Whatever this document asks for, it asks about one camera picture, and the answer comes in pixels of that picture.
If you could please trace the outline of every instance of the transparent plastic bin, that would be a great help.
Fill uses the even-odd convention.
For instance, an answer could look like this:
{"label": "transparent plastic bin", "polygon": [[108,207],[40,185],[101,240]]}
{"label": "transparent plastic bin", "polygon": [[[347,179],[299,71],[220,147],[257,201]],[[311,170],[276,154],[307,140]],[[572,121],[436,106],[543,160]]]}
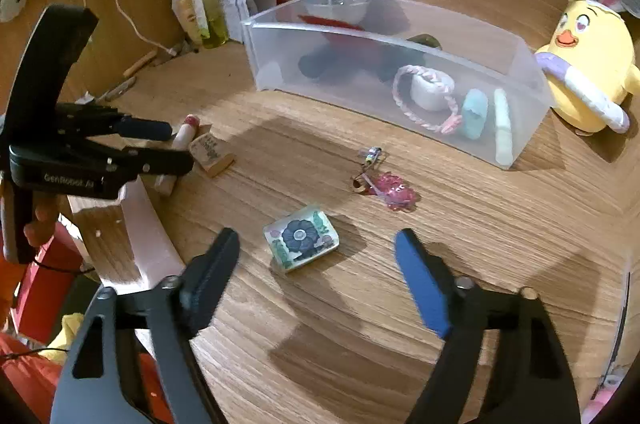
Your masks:
{"label": "transparent plastic bin", "polygon": [[[258,90],[279,89],[358,111],[502,168],[511,166],[552,105],[545,75],[522,38],[451,10],[408,0],[293,0],[243,24]],[[442,49],[407,41],[420,34],[436,38]],[[443,134],[407,117],[392,85],[398,69],[408,64],[447,73],[461,112],[470,89],[487,97],[478,138],[469,138],[463,125]],[[420,107],[414,101],[413,79],[409,74],[401,77],[398,95],[415,117],[442,124],[450,110]],[[496,117],[494,92],[500,88],[508,103],[511,135],[504,111]],[[477,108],[471,110],[478,114]],[[505,158],[509,138],[511,152]]]}

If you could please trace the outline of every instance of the floral tin box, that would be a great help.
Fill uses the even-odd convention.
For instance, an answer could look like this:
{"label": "floral tin box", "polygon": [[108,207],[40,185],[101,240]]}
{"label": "floral tin box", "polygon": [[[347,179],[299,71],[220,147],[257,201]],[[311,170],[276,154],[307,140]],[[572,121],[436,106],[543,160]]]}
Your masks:
{"label": "floral tin box", "polygon": [[331,252],[340,239],[316,205],[308,205],[263,229],[273,257],[285,272]]}

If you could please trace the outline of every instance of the screw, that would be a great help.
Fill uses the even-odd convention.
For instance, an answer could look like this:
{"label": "screw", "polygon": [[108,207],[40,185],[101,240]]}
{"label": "screw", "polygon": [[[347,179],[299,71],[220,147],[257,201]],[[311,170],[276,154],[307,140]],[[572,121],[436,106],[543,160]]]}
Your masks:
{"label": "screw", "polygon": [[525,299],[538,299],[538,293],[531,287],[521,288],[520,295]]}
{"label": "screw", "polygon": [[167,276],[162,280],[162,288],[164,290],[177,289],[180,286],[179,276]]}
{"label": "screw", "polygon": [[98,299],[109,299],[115,293],[116,291],[113,289],[113,287],[104,287],[98,294]]}
{"label": "screw", "polygon": [[456,287],[462,290],[471,290],[476,284],[471,278],[459,276],[456,278]]}

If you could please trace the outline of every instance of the finger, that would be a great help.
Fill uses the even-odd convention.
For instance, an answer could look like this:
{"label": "finger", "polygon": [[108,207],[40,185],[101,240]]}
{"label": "finger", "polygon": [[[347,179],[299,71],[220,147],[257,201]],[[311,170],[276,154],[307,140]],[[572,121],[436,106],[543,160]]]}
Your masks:
{"label": "finger", "polygon": [[38,221],[56,221],[60,211],[56,195],[41,194],[34,197],[36,219]]}
{"label": "finger", "polygon": [[32,221],[24,226],[24,235],[31,247],[40,247],[51,239],[55,230],[55,221]]}

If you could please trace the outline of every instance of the clear storage box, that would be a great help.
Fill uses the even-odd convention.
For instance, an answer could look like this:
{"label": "clear storage box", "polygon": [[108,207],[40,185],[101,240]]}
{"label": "clear storage box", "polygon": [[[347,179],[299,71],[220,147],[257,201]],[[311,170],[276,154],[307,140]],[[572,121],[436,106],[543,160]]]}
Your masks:
{"label": "clear storage box", "polygon": [[294,0],[253,16],[244,29],[258,89],[358,111],[503,168],[552,104],[520,37],[439,7]]}

